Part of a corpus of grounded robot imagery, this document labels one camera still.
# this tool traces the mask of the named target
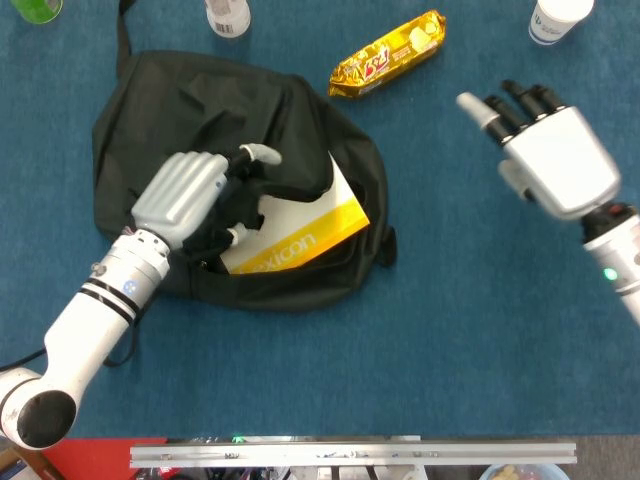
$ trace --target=red surface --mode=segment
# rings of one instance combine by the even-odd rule
[[[129,468],[129,449],[165,441],[165,438],[71,438],[43,453],[67,480],[129,480],[136,472]]]

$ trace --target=metal rail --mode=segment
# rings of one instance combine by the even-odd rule
[[[262,442],[140,445],[132,468],[576,463],[575,443]]]

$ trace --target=green object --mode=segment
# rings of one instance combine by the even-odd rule
[[[27,22],[42,24],[56,18],[62,9],[62,0],[11,0]]]
[[[611,280],[612,282],[618,279],[618,272],[616,272],[613,268],[605,268],[602,273],[607,280]]]

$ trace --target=white bottle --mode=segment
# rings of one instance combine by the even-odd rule
[[[205,0],[209,25],[221,37],[235,38],[247,31],[251,11],[247,0]]]

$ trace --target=plastic container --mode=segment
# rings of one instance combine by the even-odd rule
[[[595,0],[538,0],[529,35],[540,45],[553,45],[591,13]]]
[[[251,11],[246,0],[206,0],[207,19],[221,37],[235,38],[247,31]]]
[[[493,480],[507,465],[491,465],[480,480]],[[513,465],[517,480],[570,480],[557,465]]]
[[[11,0],[27,22],[40,25],[50,22],[62,10],[62,0]]]

